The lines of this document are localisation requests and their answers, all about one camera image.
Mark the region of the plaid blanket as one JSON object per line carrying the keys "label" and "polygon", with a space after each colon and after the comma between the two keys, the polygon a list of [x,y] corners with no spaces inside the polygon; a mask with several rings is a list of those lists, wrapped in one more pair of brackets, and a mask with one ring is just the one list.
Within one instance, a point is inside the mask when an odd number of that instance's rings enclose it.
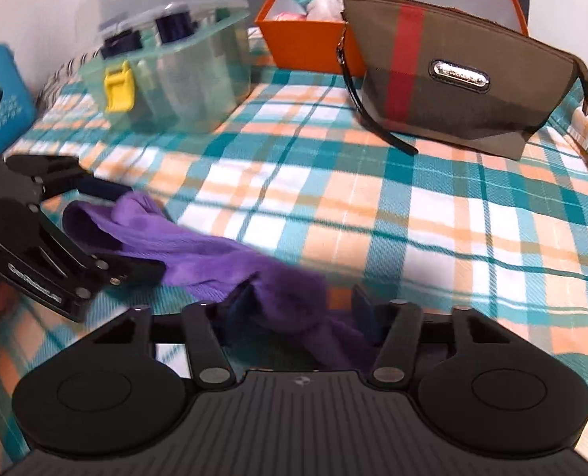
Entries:
{"label": "plaid blanket", "polygon": [[[146,191],[182,226],[436,311],[478,308],[588,385],[588,111],[575,88],[518,161],[428,141],[408,157],[360,129],[340,77],[278,69],[213,133],[113,132],[77,80],[15,144]],[[579,441],[588,459],[588,423]]]}

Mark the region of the olive red-striped pouch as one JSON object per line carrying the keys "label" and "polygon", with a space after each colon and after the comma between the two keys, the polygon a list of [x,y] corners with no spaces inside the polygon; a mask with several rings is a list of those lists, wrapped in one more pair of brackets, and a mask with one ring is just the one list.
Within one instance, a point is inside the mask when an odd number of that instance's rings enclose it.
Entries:
{"label": "olive red-striped pouch", "polygon": [[412,73],[374,65],[355,86],[342,50],[337,60],[363,126],[410,156],[403,134],[517,160],[573,84],[588,110],[582,59],[477,21],[459,40],[428,42]]}

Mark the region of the blue cushion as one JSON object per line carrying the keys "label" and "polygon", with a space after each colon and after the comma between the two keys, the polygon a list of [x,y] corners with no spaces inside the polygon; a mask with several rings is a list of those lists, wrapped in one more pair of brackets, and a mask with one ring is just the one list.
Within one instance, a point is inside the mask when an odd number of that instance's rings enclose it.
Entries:
{"label": "blue cushion", "polygon": [[34,98],[22,80],[12,50],[0,43],[0,154],[34,124]]}

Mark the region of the clear plastic storage box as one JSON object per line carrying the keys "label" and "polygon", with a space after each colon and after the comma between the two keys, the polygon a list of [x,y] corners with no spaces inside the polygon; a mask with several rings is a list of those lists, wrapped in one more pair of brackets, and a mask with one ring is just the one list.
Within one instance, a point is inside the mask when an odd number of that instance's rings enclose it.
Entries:
{"label": "clear plastic storage box", "polygon": [[250,92],[247,0],[85,0],[80,76],[114,130],[214,131]]}

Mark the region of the purple fleece cloth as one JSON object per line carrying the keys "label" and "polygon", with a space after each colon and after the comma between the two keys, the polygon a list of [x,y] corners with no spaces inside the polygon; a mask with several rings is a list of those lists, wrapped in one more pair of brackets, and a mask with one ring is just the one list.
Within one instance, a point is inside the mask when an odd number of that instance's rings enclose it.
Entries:
{"label": "purple fleece cloth", "polygon": [[377,356],[351,319],[329,309],[324,275],[181,227],[143,192],[129,191],[111,204],[73,201],[61,224],[93,255],[161,261],[163,284],[182,287],[198,300],[221,301],[248,282],[259,302],[259,324],[306,349],[324,367],[366,372]]}

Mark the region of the orange cardboard box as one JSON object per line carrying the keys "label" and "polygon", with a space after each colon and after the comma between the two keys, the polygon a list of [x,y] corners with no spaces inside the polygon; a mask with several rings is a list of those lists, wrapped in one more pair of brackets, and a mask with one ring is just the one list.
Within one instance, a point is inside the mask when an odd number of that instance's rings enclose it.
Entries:
{"label": "orange cardboard box", "polygon": [[344,0],[338,21],[303,16],[295,0],[266,0],[256,18],[279,68],[338,73],[342,50],[355,76],[374,65],[412,73],[428,42],[459,40],[473,21],[528,33],[519,0]]}

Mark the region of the white cotton fluff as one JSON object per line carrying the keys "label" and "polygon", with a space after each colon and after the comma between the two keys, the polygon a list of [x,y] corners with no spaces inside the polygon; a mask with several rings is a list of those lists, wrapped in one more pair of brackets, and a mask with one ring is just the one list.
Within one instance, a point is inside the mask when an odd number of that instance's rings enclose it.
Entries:
{"label": "white cotton fluff", "polygon": [[274,0],[270,21],[342,21],[342,0],[312,0],[305,8],[294,0]]}

